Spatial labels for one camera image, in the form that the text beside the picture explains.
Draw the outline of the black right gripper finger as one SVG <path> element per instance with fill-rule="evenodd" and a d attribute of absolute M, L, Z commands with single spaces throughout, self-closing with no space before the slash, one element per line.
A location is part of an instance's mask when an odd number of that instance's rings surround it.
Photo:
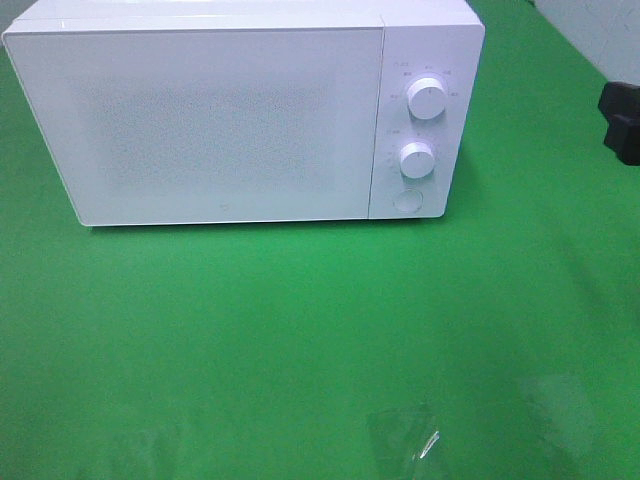
<path fill-rule="evenodd" d="M 598 109 L 608 127 L 603 140 L 606 147 L 625 165 L 639 165 L 639 86 L 607 82 L 601 92 Z"/>

